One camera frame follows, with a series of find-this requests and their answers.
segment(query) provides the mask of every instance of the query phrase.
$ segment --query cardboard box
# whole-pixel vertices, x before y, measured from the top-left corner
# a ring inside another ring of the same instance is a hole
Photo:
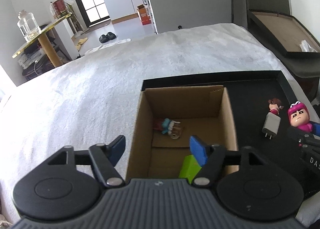
[[[61,18],[69,13],[68,8],[66,4],[64,3],[64,0],[56,0],[51,4],[54,13],[55,18]]]
[[[147,11],[146,11],[144,5],[138,6],[137,13],[138,13],[138,16],[139,16],[143,25],[151,24],[151,19],[147,15]]]
[[[181,122],[182,135],[171,139],[153,130],[153,118]],[[145,89],[141,92],[126,179],[178,178],[189,138],[238,150],[228,91],[222,85]],[[227,167],[227,173],[237,166]]]
[[[320,44],[293,16],[276,12],[248,11],[261,31],[279,52],[288,58],[319,58]],[[306,40],[317,52],[302,52],[300,44]]]

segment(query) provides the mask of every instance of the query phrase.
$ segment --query toy figure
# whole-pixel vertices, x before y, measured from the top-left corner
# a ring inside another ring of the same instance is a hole
[[[178,139],[181,136],[181,122],[166,119],[153,119],[153,129],[161,131],[162,134],[168,133],[172,139]]]
[[[281,101],[277,98],[273,98],[272,100],[268,100],[270,112],[274,115],[279,115],[279,111],[284,107],[281,106]]]
[[[307,107],[297,101],[290,106],[288,117],[291,126],[297,127],[305,132],[312,132],[312,124],[310,122],[309,112]]]

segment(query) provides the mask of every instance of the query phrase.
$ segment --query pink helmet figure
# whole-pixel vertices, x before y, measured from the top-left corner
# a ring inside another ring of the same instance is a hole
[[[309,112],[302,102],[297,101],[291,104],[288,110],[288,117],[291,126],[306,132],[312,132],[312,124],[309,123]]]

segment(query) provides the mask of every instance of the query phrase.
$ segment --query black tray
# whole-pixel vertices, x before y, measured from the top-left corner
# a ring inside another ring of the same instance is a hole
[[[236,125],[239,148],[252,146],[295,177],[307,199],[320,190],[320,179],[306,168],[300,158],[297,142],[286,135],[289,127],[287,110],[297,98],[281,71],[249,71],[192,74],[144,80],[147,88],[224,85],[228,89]],[[284,109],[276,137],[265,138],[261,132],[267,113],[268,99],[279,98]]]

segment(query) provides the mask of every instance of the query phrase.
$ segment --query white bed sheet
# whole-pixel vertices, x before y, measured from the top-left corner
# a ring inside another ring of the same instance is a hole
[[[124,176],[144,79],[208,72],[282,70],[297,98],[319,121],[282,63],[234,24],[183,29],[118,44],[72,61],[21,86],[0,109],[1,204],[11,222],[15,183],[64,145],[76,150],[127,138],[116,166]]]

